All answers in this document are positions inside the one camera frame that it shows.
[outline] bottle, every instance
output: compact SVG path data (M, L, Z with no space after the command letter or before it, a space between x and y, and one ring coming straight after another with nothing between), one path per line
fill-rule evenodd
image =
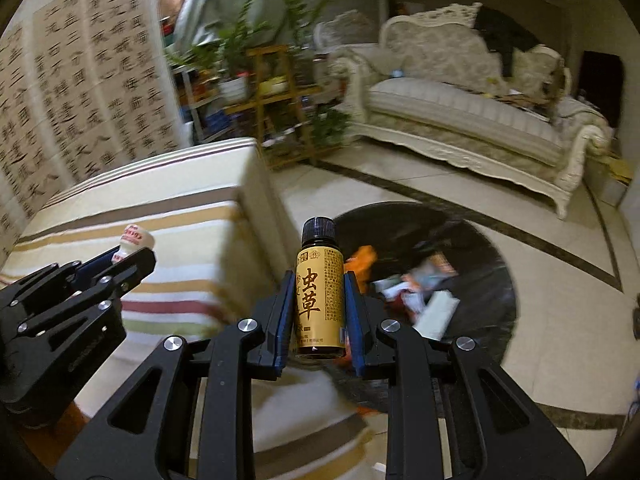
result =
M149 231L135 224L130 224L120 237L120 248L111 257L111 263L116 264L142 247L153 249L155 244L156 240Z
M296 266L298 357L337 359L345 355L343 277L334 221L321 216L310 218L302 228L302 250Z

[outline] amber glass bottle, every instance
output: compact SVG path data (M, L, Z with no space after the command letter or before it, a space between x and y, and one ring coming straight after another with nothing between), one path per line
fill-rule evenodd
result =
M335 224L317 216L302 228L296 266L298 356L337 359L345 355L344 264L335 241Z

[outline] striped tablecloth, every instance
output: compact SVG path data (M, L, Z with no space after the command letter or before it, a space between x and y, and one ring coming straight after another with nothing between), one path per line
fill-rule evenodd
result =
M253 139L155 156L89 179L41 209L0 281L52 262L87 261L129 223L156 239L155 271L123 297L127 338L76 402L93 415L165 336L215 335L274 292L300 247ZM370 478L369 431L321 370L289 367L254 381L257 476Z

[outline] sofa armrest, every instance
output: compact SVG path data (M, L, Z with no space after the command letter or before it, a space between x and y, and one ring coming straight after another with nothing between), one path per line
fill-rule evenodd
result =
M612 129L599 111L571 97L558 103L554 126L565 145L555 184L565 191L573 191L582 179L586 153L599 154L606 150Z
M329 70L332 76L348 80L344 100L339 107L350 114L352 120L367 122L368 89L388 79L401 65L402 60L398 56L375 43L338 47L329 54Z

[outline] tile floor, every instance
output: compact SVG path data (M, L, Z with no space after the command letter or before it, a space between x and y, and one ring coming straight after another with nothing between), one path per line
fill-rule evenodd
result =
M613 272L602 228L583 187L572 199L568 218L561 221L544 197L364 140L326 160L482 212ZM286 168L273 179L299 229L311 216L334 217L368 203L410 200L311 166ZM599 207L623 292L521 241L476 227L502 253L518 295L520 317L505 370L536 402L580 412L626 414L640 370L640 342L631 330L640 270L618 212L603 203ZM615 430L561 431L588 471L604 457L616 434ZM382 459L384 446L374 447Z

